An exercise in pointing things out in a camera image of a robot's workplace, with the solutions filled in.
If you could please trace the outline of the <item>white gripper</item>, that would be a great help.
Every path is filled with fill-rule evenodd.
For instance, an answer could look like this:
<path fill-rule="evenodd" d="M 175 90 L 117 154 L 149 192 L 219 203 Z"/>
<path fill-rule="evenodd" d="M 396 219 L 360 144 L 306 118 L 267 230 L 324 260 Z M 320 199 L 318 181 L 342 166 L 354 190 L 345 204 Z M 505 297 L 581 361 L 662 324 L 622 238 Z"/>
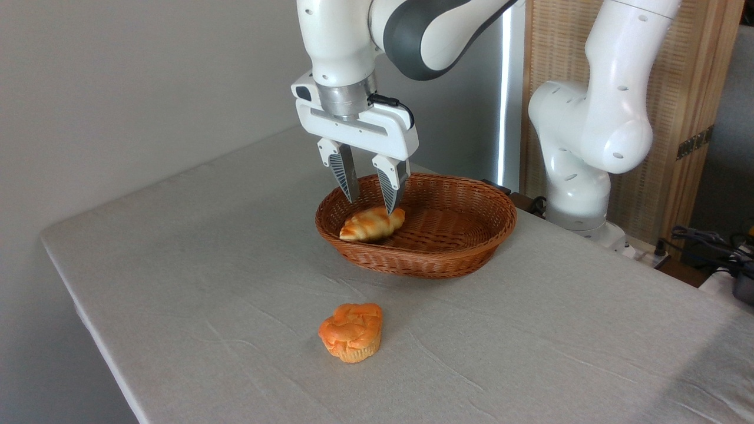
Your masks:
<path fill-rule="evenodd" d="M 345 121 L 323 108 L 312 76 L 302 75 L 291 85 L 296 112 L 305 131 L 318 137 L 318 149 L 350 203 L 358 200 L 360 185 L 351 147 L 376 156 L 379 184 L 388 214 L 393 214 L 403 197 L 411 172 L 407 159 L 418 149 L 418 132 L 411 127 L 409 113 L 402 107 L 376 104 L 357 118 Z"/>

